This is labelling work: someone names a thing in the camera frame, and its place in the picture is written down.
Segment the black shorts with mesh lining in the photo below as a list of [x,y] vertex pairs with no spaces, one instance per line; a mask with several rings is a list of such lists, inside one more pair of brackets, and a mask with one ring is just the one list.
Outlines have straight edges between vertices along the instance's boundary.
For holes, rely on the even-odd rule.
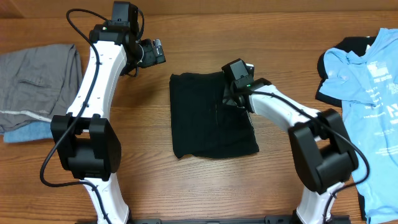
[[247,110],[223,103],[223,72],[172,74],[169,81],[173,151],[212,159],[259,152]]

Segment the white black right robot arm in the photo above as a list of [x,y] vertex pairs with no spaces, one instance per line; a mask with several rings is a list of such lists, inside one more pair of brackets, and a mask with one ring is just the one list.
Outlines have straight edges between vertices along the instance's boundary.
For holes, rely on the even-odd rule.
[[306,107],[281,93],[265,78],[254,78],[254,66],[236,59],[222,68],[225,102],[267,118],[289,135],[296,173],[304,185],[290,215],[268,215],[264,223],[350,223],[332,215],[336,192],[345,186],[358,157],[341,116],[333,109]]

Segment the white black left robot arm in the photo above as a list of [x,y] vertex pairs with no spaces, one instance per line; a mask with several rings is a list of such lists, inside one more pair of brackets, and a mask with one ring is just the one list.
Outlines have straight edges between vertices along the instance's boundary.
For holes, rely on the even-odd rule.
[[166,61],[160,40],[143,39],[143,33],[143,12],[130,2],[114,2],[112,17],[85,37],[90,59],[73,103],[65,115],[54,116],[50,123],[55,145],[40,168],[40,180],[54,187],[44,173],[50,158],[58,154],[63,169],[74,178],[64,185],[84,186],[97,223],[132,223],[116,175],[121,143],[109,114],[119,77]]

